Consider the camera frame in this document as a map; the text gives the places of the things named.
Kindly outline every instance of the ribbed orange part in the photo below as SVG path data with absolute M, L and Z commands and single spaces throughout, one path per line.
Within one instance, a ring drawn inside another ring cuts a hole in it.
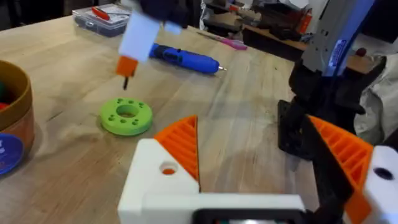
M 343 169 L 354 193 L 345 204 L 352 224 L 360 224 L 371 212 L 363 187 L 373 153 L 373 146 L 352 133 L 314 116 L 308 116 L 323 141 Z
M 155 139 L 178 163 L 199 181 L 197 116 L 177 121 L 155 135 Z
M 134 72 L 136 71 L 137 66 L 137 60 L 125 56 L 120 56 L 118 66 L 116 67 L 116 74 L 124 77 L 134 76 Z

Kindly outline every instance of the wooden tabletop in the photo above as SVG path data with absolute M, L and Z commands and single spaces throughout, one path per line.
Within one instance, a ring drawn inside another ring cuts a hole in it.
M 204 192 L 300 194 L 316 208 L 312 163 L 277 147 L 277 102 L 292 97 L 293 63 L 235 51 L 196 31 L 160 31 L 157 43 L 213 57 L 227 72 L 211 77 L 149 60 L 127 91 L 114 74 L 121 37 L 83 30 L 71 17 L 0 32 L 0 58 L 31 78 L 36 119 L 29 158 L 0 178 L 1 223 L 119 223 L 116 207 L 138 140 L 191 114 L 198 115 Z M 154 112 L 150 130 L 127 138 L 101 128 L 101 106 L 117 97 L 146 102 Z
M 258 34 L 261 34 L 265 37 L 279 41 L 283 44 L 292 46 L 299 50 L 304 51 L 308 46 L 303 42 L 298 42 L 293 40 L 280 40 L 274 35 L 270 34 L 269 30 L 267 29 L 259 29 L 257 27 L 252 27 L 249 25 L 244 25 L 244 28 L 249 29 Z M 373 66 L 375 66 L 375 62 L 373 62 L 369 57 L 359 57 L 357 55 L 350 55 L 347 59 L 347 67 L 359 73 L 367 74 L 373 68 Z

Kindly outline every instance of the workbench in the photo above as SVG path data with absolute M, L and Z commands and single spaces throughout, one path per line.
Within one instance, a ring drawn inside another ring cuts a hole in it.
M 312 163 L 277 147 L 277 102 L 292 98 L 294 63 L 236 51 L 196 31 L 160 31 L 157 43 L 213 57 L 227 72 L 209 76 L 148 60 L 126 91 L 114 73 L 121 36 L 78 28 L 71 17 L 0 32 L 0 58 L 30 76 L 36 120 L 27 159 L 0 177 L 0 222 L 119 223 L 137 142 L 191 114 L 198 115 L 202 191 L 300 194 L 307 208 L 317 208 Z M 146 102 L 154 113 L 150 130 L 134 137 L 105 131 L 100 108 L 117 97 Z

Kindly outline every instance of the blue label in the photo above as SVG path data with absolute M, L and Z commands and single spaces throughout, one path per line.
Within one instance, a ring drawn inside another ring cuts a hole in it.
M 24 145 L 11 134 L 0 134 L 0 174 L 9 172 L 18 165 L 24 154 Z

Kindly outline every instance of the green disc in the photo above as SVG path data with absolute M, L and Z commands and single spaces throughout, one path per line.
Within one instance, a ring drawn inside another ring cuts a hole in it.
M 150 107 L 131 98 L 109 100 L 101 108 L 100 116 L 104 129 L 123 136 L 141 134 L 152 124 Z

